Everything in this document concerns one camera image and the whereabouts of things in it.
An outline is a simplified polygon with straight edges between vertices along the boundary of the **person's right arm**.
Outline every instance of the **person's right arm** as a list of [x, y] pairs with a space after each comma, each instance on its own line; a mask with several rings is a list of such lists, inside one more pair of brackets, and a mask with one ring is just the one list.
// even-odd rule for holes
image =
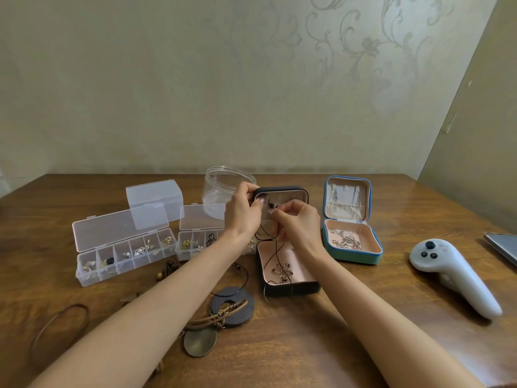
[[434, 339], [327, 253], [316, 208], [293, 200], [271, 215], [282, 225], [278, 239], [291, 242], [391, 388], [484, 387]]

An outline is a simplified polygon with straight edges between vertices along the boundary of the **person's left hand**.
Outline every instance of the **person's left hand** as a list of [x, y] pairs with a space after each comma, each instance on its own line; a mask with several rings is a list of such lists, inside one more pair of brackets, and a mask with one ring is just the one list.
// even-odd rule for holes
[[225, 234], [243, 238], [249, 242], [255, 234], [262, 217], [262, 206], [265, 199], [257, 199], [251, 205], [253, 192], [258, 186], [254, 183], [241, 182], [232, 199], [226, 203], [224, 212]]

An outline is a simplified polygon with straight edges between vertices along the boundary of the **jar rim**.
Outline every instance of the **jar rim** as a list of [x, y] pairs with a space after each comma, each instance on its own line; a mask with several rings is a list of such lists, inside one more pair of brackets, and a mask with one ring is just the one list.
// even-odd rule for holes
[[230, 166], [213, 166], [213, 167], [209, 168], [206, 171], [205, 182], [207, 184], [209, 184], [211, 187], [224, 191], [224, 192], [234, 193], [237, 190], [237, 187], [216, 181], [214, 179], [214, 175], [217, 175], [217, 174], [236, 175], [236, 176], [240, 176], [240, 177], [244, 178], [243, 181], [248, 181], [251, 183], [257, 182], [256, 178], [253, 175], [246, 173], [241, 169], [232, 168]]

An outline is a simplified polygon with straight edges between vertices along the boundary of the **person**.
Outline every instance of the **person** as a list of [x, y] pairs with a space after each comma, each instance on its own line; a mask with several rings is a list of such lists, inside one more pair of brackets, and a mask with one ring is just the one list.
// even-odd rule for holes
[[[226, 204], [225, 231], [217, 242], [102, 322], [42, 372], [32, 387], [143, 386], [260, 226], [264, 202], [250, 203], [256, 188], [246, 182], [238, 186]], [[391, 388], [484, 386], [327, 254], [316, 208], [293, 200], [273, 209], [271, 215], [281, 224], [278, 239], [291, 242]]]

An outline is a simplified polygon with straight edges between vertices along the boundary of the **table top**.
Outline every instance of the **table top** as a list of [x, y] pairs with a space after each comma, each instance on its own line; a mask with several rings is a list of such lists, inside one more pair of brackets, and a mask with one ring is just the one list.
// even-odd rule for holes
[[[484, 232], [502, 229], [405, 175], [364, 177], [373, 185], [369, 223], [385, 252], [377, 266], [341, 264], [483, 383], [517, 386], [517, 271], [481, 240]], [[71, 225], [127, 209], [126, 186], [170, 178], [181, 188], [184, 204], [201, 202], [203, 175], [46, 175], [0, 199], [0, 386], [25, 386], [35, 378], [29, 346], [57, 311], [73, 303], [88, 305], [91, 330], [120, 309], [121, 298], [155, 284], [165, 261], [82, 288], [74, 275]], [[321, 210], [326, 175], [256, 178], [260, 186], [300, 185]], [[171, 228], [177, 235], [178, 222]], [[442, 287], [436, 275], [410, 266], [410, 250], [426, 238], [443, 238], [459, 249], [501, 304], [502, 318], [488, 323], [461, 296]], [[254, 259], [238, 260], [250, 274], [252, 320], [219, 332], [204, 358], [187, 356], [178, 340], [163, 360], [163, 373], [148, 386], [386, 386], [323, 290], [267, 302]], [[230, 268], [216, 289], [242, 280], [242, 272]], [[197, 315], [206, 312], [207, 302]], [[81, 321], [80, 312], [72, 311], [51, 325], [40, 340], [37, 359], [45, 365], [59, 356]]]

